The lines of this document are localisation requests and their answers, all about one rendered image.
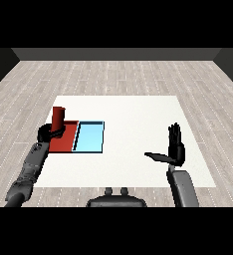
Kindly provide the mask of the dark grey robot body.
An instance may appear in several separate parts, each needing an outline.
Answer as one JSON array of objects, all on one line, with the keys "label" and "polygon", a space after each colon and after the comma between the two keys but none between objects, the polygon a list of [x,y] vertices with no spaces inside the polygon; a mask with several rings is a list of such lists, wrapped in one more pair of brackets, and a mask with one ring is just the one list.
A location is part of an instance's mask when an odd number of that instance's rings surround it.
[{"label": "dark grey robot body", "polygon": [[113,189],[107,187],[105,194],[87,203],[87,207],[146,207],[143,199],[130,196],[126,187],[120,189],[120,195],[113,195]]}]

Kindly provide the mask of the red can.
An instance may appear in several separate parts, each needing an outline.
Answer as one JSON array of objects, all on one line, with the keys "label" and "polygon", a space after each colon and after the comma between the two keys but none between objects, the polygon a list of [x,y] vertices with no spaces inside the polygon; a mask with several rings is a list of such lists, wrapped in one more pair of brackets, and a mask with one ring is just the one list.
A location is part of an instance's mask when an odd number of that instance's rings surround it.
[{"label": "red can", "polygon": [[56,131],[64,126],[65,108],[53,107],[51,131]]}]

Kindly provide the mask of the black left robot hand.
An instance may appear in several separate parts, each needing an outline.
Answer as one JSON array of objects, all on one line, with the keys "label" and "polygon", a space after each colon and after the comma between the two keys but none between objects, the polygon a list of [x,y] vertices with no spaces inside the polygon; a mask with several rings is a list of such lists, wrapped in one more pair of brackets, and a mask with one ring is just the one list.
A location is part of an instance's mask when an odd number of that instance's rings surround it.
[{"label": "black left robot hand", "polygon": [[44,124],[38,129],[37,141],[50,142],[53,137],[62,137],[66,127],[51,131],[51,124]]}]

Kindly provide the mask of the red shallow open box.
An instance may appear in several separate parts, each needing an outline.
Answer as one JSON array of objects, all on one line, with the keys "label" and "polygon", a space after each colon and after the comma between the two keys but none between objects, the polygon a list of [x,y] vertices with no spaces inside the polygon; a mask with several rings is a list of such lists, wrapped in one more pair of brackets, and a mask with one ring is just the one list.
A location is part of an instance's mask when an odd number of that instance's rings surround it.
[{"label": "red shallow open box", "polygon": [[73,151],[78,121],[64,121],[65,131],[61,138],[53,137],[49,153],[71,153]]}]

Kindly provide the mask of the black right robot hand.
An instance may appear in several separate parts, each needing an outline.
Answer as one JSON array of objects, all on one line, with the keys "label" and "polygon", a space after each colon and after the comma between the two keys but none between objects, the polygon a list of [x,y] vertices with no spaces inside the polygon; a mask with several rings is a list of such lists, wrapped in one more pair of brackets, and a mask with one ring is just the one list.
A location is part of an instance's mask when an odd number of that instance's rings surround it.
[{"label": "black right robot hand", "polygon": [[146,152],[144,155],[154,161],[166,162],[174,166],[182,166],[185,161],[185,147],[181,141],[181,129],[178,123],[168,128],[168,154]]}]

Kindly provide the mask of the light blue shallow open box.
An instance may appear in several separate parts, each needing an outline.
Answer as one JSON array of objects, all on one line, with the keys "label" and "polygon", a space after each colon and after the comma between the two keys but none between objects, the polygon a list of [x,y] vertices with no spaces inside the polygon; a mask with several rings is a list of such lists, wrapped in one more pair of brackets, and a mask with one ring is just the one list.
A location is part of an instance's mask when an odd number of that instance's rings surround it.
[{"label": "light blue shallow open box", "polygon": [[102,153],[104,130],[104,122],[79,122],[73,142],[73,153]]}]

